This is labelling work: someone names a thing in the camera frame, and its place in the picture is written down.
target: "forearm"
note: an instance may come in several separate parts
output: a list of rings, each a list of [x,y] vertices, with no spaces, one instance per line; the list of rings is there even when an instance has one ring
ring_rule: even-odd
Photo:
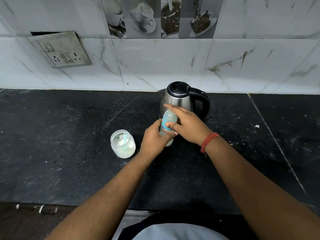
[[[205,148],[232,198],[260,239],[313,239],[320,219],[270,181],[223,138]]]
[[[153,159],[138,153],[101,190],[69,214],[47,239],[111,239]]]

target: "kettle lid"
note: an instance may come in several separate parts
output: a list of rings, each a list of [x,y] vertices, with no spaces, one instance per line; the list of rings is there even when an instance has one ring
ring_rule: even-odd
[[[183,81],[174,81],[167,87],[167,92],[176,98],[184,98],[189,96],[190,86]]]

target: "black kettle handle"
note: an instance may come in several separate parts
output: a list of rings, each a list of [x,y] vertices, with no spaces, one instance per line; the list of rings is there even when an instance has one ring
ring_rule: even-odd
[[[189,95],[191,97],[193,106],[195,105],[194,100],[199,100],[202,102],[202,111],[199,113],[198,117],[203,120],[210,109],[210,98],[208,94],[200,89],[190,88]]]

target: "stainless steel kettle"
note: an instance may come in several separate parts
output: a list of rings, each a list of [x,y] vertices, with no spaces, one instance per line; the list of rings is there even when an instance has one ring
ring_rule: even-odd
[[[204,119],[209,112],[210,99],[208,94],[197,88],[190,87],[183,81],[172,82],[167,88],[159,90],[158,93],[163,96],[160,104],[160,118],[163,117],[167,110],[163,104],[173,104],[193,112],[195,100],[202,102],[202,111],[198,114],[200,119]]]

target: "hand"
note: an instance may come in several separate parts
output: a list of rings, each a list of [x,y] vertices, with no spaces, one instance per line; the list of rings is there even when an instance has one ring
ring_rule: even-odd
[[[141,143],[139,153],[149,155],[152,159],[158,156],[165,148],[166,144],[178,135],[178,133],[174,131],[161,136],[159,133],[159,126],[161,122],[162,119],[158,119],[153,123],[153,125],[146,129]]]
[[[165,126],[178,132],[187,141],[201,146],[206,137],[213,133],[195,113],[172,104],[164,104],[164,106],[174,112],[181,121],[181,125],[166,122]]]

